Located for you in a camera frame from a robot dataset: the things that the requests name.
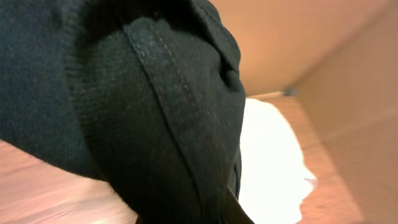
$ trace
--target black garment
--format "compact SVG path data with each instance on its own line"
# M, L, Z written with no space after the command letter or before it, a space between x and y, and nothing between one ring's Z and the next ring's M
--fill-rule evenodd
M108 181L145 223L224 223L239 60L206 0L3 0L0 138Z

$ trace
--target black sweater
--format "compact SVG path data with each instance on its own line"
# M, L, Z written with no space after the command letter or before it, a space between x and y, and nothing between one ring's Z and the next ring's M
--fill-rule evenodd
M0 138L145 223L225 223L240 53L206 0L0 1Z

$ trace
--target wooden surface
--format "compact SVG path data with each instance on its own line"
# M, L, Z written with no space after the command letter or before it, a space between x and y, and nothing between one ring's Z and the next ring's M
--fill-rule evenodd
M318 188L302 205L300 224L365 223L325 148L294 98L268 100L291 123ZM107 183L52 167L0 142L0 223L133 223L136 214Z

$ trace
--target cardboard box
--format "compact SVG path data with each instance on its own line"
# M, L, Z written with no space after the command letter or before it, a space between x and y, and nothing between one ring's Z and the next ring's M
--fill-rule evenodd
M213 3L248 96L294 89L367 220L398 223L398 3Z

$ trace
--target stitched seam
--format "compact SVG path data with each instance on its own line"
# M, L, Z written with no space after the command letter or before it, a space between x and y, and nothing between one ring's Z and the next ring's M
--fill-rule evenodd
M126 28L122 25L122 23L117 19L118 17L117 17L117 15L116 15L116 13L114 12L114 10L112 10L111 12L113 13L114 17L116 18L116 21L117 21L117 22L119 23L119 25L122 27L123 33L124 33L124 35L126 36L127 40L129 41L130 47L132 48L132 51L135 52L136 55L137 55L137 57L140 59L141 65L142 65L142 67L143 67L143 69L144 69L144 73L145 73L147 79L149 80L149 83L150 83L150 85L151 85L152 91L154 92L155 98L156 98L156 100L157 100L157 104L158 104L158 106L159 106L159 108L160 108L160 110L161 110L161 112L162 112L162 116L164 117L164 119L165 119L165 121L166 121L166 128L167 128L167 130L169 131L169 134L170 134L170 136L171 136L171 138L172 138L172 141L173 141L173 143L175 144L176 148L178 149L178 153L179 153L180 156L182 157L183 164L184 164L184 166L186 167L187 172L188 172L188 175L190 176L190 178L191 178L191 180L192 180L192 185L193 185L193 188L195 189L195 193L196 193L196 196L197 196L197 200L198 200L199 204L201 205L201 206L200 206L200 212L202 213L203 202L201 201L201 197L200 197L200 193L199 193L199 189L198 189L198 184L197 184L197 182L196 182L196 179L194 178L194 175L193 175L193 172L192 172L190 166L188 165L188 162L187 162L187 160L186 160L186 158L185 158L185 155L184 155L184 153L182 152L182 150L181 150L181 148L180 148L180 146L179 146L179 144L178 144L177 138L175 137L175 134L174 134L174 132L172 131L172 128L171 128L172 125L170 124L170 121L169 121L169 119L168 119L168 117L167 117L167 115L166 115L166 112L164 111L164 109L163 109L163 107L162 107L161 99L159 98L159 94L158 94L158 92L157 92L157 90L156 90L156 87L155 87L155 85L154 85L154 82L153 82L152 78L151 78L150 75L149 75L150 73L154 73L154 72L152 71L152 69L150 69L149 63L148 63L147 60L146 60L145 53L144 53L144 51L141 49L141 46L140 46L138 43L136 43L135 41L133 41L131 38L129 38L128 31L127 31ZM152 26L151 26L147 21L144 21L144 22L149 26L149 29L152 31L153 35L154 35L154 36L157 36L157 37L159 38L159 40L164 44L163 47L168 51L168 54L170 55L170 58L172 59L173 65L174 65L174 67L175 67L175 69L176 69L176 72L180 75L181 81L183 82L184 89L185 89L185 91L188 92L188 96L189 96L190 99L191 99L192 97L191 97L191 94L190 94L190 92L189 92L188 86L187 86L187 85L185 84L185 82L183 81L181 72L180 72L180 70L178 69L178 67L176 66L175 60L172 58L171 51L169 50L169 48L167 47L167 45L163 42L163 39L162 39L159 35L156 35L156 33L155 33L154 29L152 28Z
M194 108L196 108L196 107L197 107L197 105L195 104L196 100L194 99L194 97L192 97L192 93L191 93L190 89L188 88L187 82L186 82L186 80L184 79L184 77L183 77L183 75L182 75L180 69L179 69L178 66L177 66L176 60L175 60L175 58L173 57L170 48L169 48L169 47L167 46L167 44L164 42L164 40L163 40L163 38L161 37L161 35L156 33L156 31L154 30L152 24L148 24L148 25L149 25L149 28L151 29L152 33L153 33L155 36L157 36L157 37L159 38L160 42L163 44L164 49L167 51L168 55L170 56L170 59L171 59L171 61L172 61L172 63L173 63L173 66L174 66L174 69L175 69L175 71L177 72L178 76L180 77L180 81L181 81L182 84L183 84L184 90L187 92L188 100L189 100L191 106L193 106ZM185 158L185 155L184 155L184 153L182 152L182 150L181 150L181 148L180 148L180 146L179 146L179 144L178 144L177 138L175 137L175 133L172 131L170 121L168 121L168 117L167 117L167 115L166 115L165 113L164 113L164 116L165 116L165 119L167 120L167 124L168 124L168 127L169 127L170 135L172 136L173 140L175 141L175 145L177 146L180 155L184 158L184 164L185 164L185 166L186 166L186 168L187 168L187 171L188 171L188 173L189 173L189 175L190 175L190 177L191 177L192 182L194 183L193 187L194 187L194 189L195 189L195 192L197 193L197 198L198 198L198 201L199 201L199 203L200 203L200 205L201 205L201 206L200 206L200 211L202 212L201 208L202 208L202 206L203 206L203 202L202 202L201 197L200 197L200 191L199 191L199 188L198 188L197 180L196 180L196 178L194 177L193 172L192 172L192 169L191 169L191 167L189 166L189 164L188 164L188 162L187 162L187 160L186 160L186 158Z

